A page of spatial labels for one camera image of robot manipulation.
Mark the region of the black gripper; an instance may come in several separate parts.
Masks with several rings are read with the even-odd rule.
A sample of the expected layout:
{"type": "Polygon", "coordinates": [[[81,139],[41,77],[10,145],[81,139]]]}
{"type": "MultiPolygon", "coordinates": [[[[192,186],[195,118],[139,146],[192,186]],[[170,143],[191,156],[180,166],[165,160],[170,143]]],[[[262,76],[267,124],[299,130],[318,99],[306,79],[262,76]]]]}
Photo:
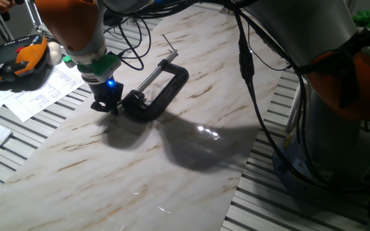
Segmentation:
{"type": "Polygon", "coordinates": [[[94,94],[94,101],[91,104],[91,109],[98,112],[108,112],[114,116],[119,114],[118,106],[121,101],[121,95],[123,92],[123,84],[115,81],[114,79],[105,80],[103,83],[90,85],[90,89],[94,94]],[[101,102],[109,101],[109,108],[107,105],[102,105],[101,102]]]}

